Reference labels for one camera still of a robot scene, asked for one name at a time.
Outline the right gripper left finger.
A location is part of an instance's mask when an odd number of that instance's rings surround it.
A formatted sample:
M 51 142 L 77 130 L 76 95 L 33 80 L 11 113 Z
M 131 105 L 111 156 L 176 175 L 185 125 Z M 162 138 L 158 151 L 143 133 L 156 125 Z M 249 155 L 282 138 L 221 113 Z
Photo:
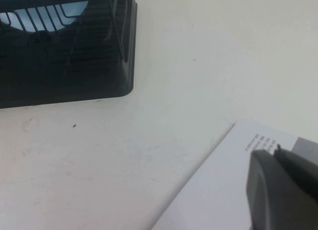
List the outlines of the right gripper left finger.
M 274 154 L 251 152 L 246 195 L 253 230 L 318 228 L 318 188 L 300 188 Z

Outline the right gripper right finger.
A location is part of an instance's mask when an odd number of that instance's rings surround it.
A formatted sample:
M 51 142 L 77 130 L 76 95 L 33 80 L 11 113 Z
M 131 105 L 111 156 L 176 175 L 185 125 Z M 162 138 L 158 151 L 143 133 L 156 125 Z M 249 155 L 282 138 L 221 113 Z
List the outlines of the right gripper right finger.
M 274 158 L 300 188 L 318 187 L 318 166 L 277 145 Z

